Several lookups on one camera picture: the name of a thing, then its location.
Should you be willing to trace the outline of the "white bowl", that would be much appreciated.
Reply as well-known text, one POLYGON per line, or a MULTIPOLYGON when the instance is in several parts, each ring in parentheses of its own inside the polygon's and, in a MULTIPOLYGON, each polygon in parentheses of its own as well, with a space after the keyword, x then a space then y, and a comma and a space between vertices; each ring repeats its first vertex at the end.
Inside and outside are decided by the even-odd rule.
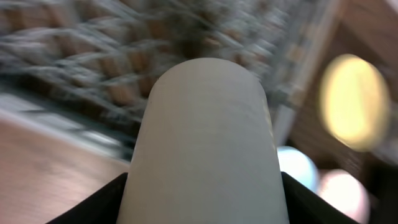
POLYGON ((318 196, 357 223, 369 221, 371 203, 366 189, 342 169, 326 172, 321 178, 318 196))

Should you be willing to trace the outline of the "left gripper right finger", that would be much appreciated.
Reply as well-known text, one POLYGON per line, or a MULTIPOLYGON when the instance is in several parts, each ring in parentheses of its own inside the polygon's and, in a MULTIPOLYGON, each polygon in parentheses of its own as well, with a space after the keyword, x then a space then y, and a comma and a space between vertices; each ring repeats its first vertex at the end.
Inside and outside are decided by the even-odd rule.
POLYGON ((281 172, 290 224, 358 224, 285 172, 281 172))

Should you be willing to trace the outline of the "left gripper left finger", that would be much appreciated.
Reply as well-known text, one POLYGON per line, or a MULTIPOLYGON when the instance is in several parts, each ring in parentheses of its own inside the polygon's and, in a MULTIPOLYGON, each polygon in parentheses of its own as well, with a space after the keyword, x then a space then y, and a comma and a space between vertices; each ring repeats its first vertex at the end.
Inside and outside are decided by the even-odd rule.
POLYGON ((47 224, 116 224, 126 181, 127 172, 47 224))

